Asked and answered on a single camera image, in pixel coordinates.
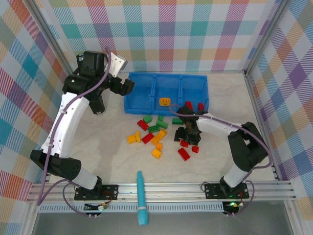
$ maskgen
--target red lego brick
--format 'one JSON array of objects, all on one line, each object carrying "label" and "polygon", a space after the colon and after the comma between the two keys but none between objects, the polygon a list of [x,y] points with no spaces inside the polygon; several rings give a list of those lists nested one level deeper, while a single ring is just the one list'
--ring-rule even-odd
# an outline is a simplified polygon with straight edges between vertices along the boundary
[{"label": "red lego brick", "polygon": [[188,148],[189,144],[186,141],[184,141],[184,140],[180,140],[180,145],[181,145],[181,147]]},{"label": "red lego brick", "polygon": [[152,140],[152,138],[154,137],[154,135],[152,133],[147,134],[144,138],[142,138],[142,142],[144,144],[148,143],[150,140]]},{"label": "red lego brick", "polygon": [[198,146],[192,146],[191,150],[192,150],[194,153],[199,153],[199,147],[198,147]]},{"label": "red lego brick", "polygon": [[185,105],[188,106],[188,108],[189,108],[191,111],[193,111],[193,110],[192,110],[192,105],[191,105],[191,102],[190,102],[190,101],[186,101],[186,102],[185,102]]},{"label": "red lego brick", "polygon": [[144,131],[148,130],[148,127],[149,127],[143,120],[140,120],[139,122],[137,122],[137,125],[140,126],[141,129]]},{"label": "red lego brick", "polygon": [[201,102],[198,104],[198,111],[200,110],[204,110],[204,105]]},{"label": "red lego brick", "polygon": [[178,153],[181,156],[181,158],[184,159],[184,161],[187,161],[190,158],[189,154],[184,148],[181,148],[180,150],[178,150]]}]

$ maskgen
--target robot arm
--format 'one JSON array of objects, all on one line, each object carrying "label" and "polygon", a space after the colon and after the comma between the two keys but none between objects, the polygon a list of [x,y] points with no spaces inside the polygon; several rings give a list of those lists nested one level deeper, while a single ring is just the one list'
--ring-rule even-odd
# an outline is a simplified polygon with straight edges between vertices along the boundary
[{"label": "robot arm", "polygon": [[[64,107],[71,100],[77,95],[89,90],[101,80],[105,71],[105,58],[105,54],[94,51],[85,51],[84,54],[79,54],[77,56],[78,68],[65,80],[62,89],[64,93],[62,95],[60,109],[53,127],[47,139],[41,146],[41,150],[33,150],[31,152],[31,160],[41,169],[43,169],[45,165],[48,148],[50,146],[49,142],[51,133],[56,125],[58,117],[61,113],[64,113]],[[110,89],[112,92],[120,95],[127,95],[133,90],[134,82],[126,79],[124,84],[122,84],[122,79],[117,77],[117,74],[120,70],[124,69],[126,63],[127,61],[124,58],[111,53],[111,67],[109,68],[107,78],[99,88],[84,97],[77,99],[69,106],[57,126],[53,145],[51,147],[48,172],[80,185],[87,193],[89,193],[89,195],[93,195],[94,198],[97,198],[101,193],[102,180],[100,177],[97,177],[82,168],[80,160],[70,158],[70,148],[79,120],[85,109],[90,106],[94,114],[104,112],[105,108],[101,97],[103,90]]]},{"label": "robot arm", "polygon": [[[181,107],[177,113],[194,114],[186,106]],[[246,124],[234,123],[234,126],[229,126],[220,121],[216,121],[211,114],[205,111],[200,111],[200,113],[196,114],[210,118],[187,118],[180,116],[179,118],[186,125],[185,133],[182,138],[190,144],[197,145],[201,139],[200,133],[208,132],[229,142],[234,165],[220,180],[221,190],[224,194],[229,194],[250,174],[250,171],[268,155],[266,150],[253,137],[234,126],[240,126],[250,131],[262,142],[264,142],[264,140],[256,126],[251,122],[247,122]]]}]

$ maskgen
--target plaid wallpaper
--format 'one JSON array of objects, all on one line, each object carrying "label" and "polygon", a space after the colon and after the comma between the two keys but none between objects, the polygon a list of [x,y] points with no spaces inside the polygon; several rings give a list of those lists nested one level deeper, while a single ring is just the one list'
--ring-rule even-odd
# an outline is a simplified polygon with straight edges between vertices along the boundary
[{"label": "plaid wallpaper", "polygon": [[294,0],[250,74],[284,180],[313,234],[313,0]]},{"label": "plaid wallpaper", "polygon": [[22,0],[0,1],[0,235],[15,235],[66,75]]},{"label": "plaid wallpaper", "polygon": [[75,54],[110,46],[125,71],[225,71],[244,68],[279,0],[36,2],[73,68]]}]

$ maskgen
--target blue tray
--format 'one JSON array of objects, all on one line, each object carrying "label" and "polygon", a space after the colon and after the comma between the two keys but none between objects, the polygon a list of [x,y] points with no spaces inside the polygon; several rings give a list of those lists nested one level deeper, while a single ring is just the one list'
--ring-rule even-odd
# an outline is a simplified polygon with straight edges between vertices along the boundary
[{"label": "blue tray", "polygon": [[207,76],[131,72],[129,79],[135,82],[135,87],[124,97],[127,114],[174,116],[169,106],[160,106],[162,97],[168,97],[171,104],[180,106],[191,101],[194,111],[198,110],[199,102],[204,104],[205,110],[209,108]]}]

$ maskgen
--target teal marker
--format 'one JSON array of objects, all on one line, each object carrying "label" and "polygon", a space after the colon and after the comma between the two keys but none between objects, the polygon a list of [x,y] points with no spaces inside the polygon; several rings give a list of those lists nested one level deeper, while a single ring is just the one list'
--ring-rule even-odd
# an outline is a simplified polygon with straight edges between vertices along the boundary
[{"label": "teal marker", "polygon": [[138,197],[138,213],[137,213],[138,224],[140,226],[147,225],[149,219],[146,207],[145,185],[141,171],[137,172],[137,197]]}]

